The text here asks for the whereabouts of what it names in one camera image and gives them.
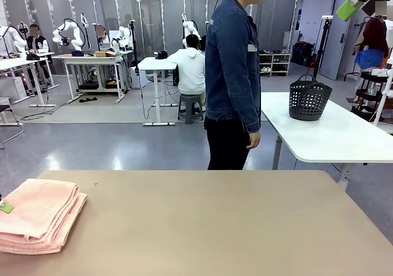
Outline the pink terry towel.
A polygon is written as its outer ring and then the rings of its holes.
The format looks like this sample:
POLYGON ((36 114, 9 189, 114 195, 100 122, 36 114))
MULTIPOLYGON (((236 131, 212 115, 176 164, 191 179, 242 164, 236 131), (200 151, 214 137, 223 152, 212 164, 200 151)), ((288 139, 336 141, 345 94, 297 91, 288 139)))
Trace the pink terry towel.
POLYGON ((29 178, 2 198, 14 210, 0 211, 0 252, 45 255, 65 246, 87 194, 74 182, 29 178))

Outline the person's right forearm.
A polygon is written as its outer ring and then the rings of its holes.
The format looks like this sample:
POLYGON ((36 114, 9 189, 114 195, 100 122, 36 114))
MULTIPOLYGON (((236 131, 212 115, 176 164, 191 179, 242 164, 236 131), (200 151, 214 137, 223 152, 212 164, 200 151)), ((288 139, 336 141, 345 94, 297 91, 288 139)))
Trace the person's right forearm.
POLYGON ((260 129, 261 118, 261 94, 260 85, 256 85, 251 90, 248 89, 243 97, 242 117, 248 133, 256 133, 260 129))

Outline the person's right hand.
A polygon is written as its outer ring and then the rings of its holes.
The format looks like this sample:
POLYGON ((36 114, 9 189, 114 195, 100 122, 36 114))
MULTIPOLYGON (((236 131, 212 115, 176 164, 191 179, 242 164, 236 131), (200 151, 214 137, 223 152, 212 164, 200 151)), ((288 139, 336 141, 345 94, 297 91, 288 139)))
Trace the person's right hand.
POLYGON ((260 140, 261 140, 260 131, 249 133, 249 145, 247 146, 247 149, 250 150, 258 147, 260 140))

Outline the grey door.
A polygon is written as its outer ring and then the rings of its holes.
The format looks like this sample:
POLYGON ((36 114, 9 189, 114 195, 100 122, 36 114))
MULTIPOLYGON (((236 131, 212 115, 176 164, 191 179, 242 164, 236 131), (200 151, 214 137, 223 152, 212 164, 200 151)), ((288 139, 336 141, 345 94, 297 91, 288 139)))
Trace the grey door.
POLYGON ((342 20, 336 11, 346 0, 335 0, 333 18, 327 36, 324 55, 319 73, 330 80, 336 80, 344 50, 345 40, 349 29, 349 21, 342 20))

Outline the tall black tripod stand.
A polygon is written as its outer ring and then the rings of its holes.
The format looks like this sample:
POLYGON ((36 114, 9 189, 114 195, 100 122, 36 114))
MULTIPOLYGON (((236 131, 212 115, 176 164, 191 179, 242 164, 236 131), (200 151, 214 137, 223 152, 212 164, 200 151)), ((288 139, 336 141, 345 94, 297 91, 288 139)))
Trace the tall black tripod stand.
POLYGON ((322 33, 319 49, 317 51, 317 57, 316 57, 316 61, 315 61, 314 71, 313 71, 314 78, 317 77, 319 66, 321 65, 321 59, 322 59, 322 56, 324 53, 325 43, 327 41, 327 36, 329 33, 330 25, 333 20, 333 15, 323 15, 322 19, 324 20, 323 33, 322 33))

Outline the blue hanging garment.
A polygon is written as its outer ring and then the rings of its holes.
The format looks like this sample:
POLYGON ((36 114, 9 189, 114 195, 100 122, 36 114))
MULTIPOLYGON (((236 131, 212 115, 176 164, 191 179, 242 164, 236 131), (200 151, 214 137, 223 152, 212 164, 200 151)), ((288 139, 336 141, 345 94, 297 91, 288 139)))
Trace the blue hanging garment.
POLYGON ((384 52, 380 49, 367 49, 356 55, 354 62, 361 69, 380 67, 384 61, 384 52))

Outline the black luggage bags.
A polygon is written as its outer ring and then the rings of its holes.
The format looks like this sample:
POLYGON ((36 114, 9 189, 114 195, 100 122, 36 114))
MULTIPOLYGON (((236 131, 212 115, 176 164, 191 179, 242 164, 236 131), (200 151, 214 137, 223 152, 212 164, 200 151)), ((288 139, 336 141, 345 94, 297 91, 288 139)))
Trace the black luggage bags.
POLYGON ((309 67, 312 62, 314 47, 315 44, 304 41, 296 42, 292 46, 291 62, 309 67))

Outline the black utility cart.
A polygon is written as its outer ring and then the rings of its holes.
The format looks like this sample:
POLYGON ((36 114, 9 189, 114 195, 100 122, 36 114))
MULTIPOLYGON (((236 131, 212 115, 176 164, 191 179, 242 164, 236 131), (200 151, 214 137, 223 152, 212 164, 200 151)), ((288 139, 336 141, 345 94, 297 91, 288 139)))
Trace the black utility cart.
POLYGON ((383 69, 377 71, 381 72, 381 75, 373 75, 371 71, 360 73, 351 108, 352 113, 369 122, 375 119, 388 80, 387 71, 383 69))

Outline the wooden shoe rack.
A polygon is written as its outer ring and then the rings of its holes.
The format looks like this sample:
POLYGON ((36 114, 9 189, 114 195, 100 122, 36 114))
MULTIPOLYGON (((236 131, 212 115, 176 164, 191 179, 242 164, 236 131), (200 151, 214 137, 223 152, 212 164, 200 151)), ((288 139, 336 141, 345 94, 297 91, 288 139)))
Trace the wooden shoe rack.
POLYGON ((289 72, 290 53, 261 53, 259 59, 262 76, 286 76, 289 72))

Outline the black perforated laundry basket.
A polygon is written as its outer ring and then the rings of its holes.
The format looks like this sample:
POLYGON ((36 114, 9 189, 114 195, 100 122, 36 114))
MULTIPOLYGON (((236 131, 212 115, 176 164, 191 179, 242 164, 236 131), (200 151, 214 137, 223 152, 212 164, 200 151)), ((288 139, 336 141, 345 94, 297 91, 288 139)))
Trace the black perforated laundry basket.
POLYGON ((318 121, 332 93, 331 87, 311 74, 301 75, 290 84, 289 115, 300 121, 318 121))

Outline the large white rounded table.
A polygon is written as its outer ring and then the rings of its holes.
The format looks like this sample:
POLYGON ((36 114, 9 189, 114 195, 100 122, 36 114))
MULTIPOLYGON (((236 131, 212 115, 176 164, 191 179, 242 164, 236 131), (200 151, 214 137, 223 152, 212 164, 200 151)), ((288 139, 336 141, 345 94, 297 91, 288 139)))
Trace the large white rounded table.
POLYGON ((341 164, 338 184, 343 188, 355 164, 393 164, 393 136, 332 101, 318 121, 291 118, 288 92, 261 93, 260 109, 277 133, 273 170, 282 145, 305 163, 341 164))

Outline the person in denim jacket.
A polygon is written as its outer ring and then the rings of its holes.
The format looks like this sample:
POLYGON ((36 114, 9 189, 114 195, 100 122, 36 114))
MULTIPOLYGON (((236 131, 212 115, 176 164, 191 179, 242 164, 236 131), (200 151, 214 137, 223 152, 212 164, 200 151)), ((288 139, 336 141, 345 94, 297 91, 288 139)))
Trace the person in denim jacket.
POLYGON ((260 85, 257 26, 246 12, 265 0, 222 0, 206 33, 205 84, 208 170, 241 170, 249 154, 249 133, 242 117, 243 97, 260 85))

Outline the long white desk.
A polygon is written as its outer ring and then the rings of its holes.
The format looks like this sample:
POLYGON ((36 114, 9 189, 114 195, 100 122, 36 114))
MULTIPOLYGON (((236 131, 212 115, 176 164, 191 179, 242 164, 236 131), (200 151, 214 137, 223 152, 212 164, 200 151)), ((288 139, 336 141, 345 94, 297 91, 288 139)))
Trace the long white desk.
POLYGON ((38 54, 39 60, 27 60, 23 58, 11 58, 11 59, 0 59, 0 75, 5 75, 5 74, 14 74, 15 72, 22 71, 23 75, 27 76, 27 86, 28 86, 28 91, 29 91, 29 96, 30 97, 35 97, 32 85, 31 85, 31 79, 28 74, 28 70, 31 71, 31 74, 33 76, 33 81, 35 84, 35 89, 37 92, 37 97, 39 100, 38 104, 30 104, 30 107, 42 107, 42 108, 55 108, 56 104, 49 104, 49 100, 44 100, 42 96, 42 91, 41 91, 41 85, 39 81, 39 75, 43 76, 43 83, 45 84, 45 89, 47 93, 49 90, 58 87, 59 85, 55 85, 53 81, 53 77, 51 74, 51 70, 49 68, 49 62, 48 62, 48 55, 52 55, 53 53, 42 53, 38 54), (43 70, 41 68, 40 62, 44 62, 47 66, 47 71, 50 76, 50 83, 51 87, 47 86, 46 78, 44 77, 43 70))

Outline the seated person black varsity jacket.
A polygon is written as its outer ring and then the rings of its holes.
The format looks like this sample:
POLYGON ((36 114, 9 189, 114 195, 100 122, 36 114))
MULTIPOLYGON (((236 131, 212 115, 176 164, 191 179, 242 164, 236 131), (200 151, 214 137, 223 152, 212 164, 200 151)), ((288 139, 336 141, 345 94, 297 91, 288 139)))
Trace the seated person black varsity jacket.
MULTIPOLYGON (((41 35, 40 28, 37 24, 31 24, 29 26, 29 35, 27 37, 27 44, 30 53, 49 53, 50 48, 47 39, 41 35)), ((44 77, 47 80, 47 84, 51 85, 50 82, 50 68, 48 67, 50 56, 47 56, 48 60, 46 62, 41 61, 40 66, 44 73, 44 77)))

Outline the grey plastic stool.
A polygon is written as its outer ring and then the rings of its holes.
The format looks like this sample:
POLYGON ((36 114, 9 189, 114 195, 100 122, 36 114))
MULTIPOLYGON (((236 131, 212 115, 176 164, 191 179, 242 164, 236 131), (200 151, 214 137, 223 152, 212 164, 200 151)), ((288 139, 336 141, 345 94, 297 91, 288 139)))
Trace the grey plastic stool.
POLYGON ((177 119, 184 119, 185 124, 190 125, 197 118, 204 120, 201 95, 180 94, 177 119))

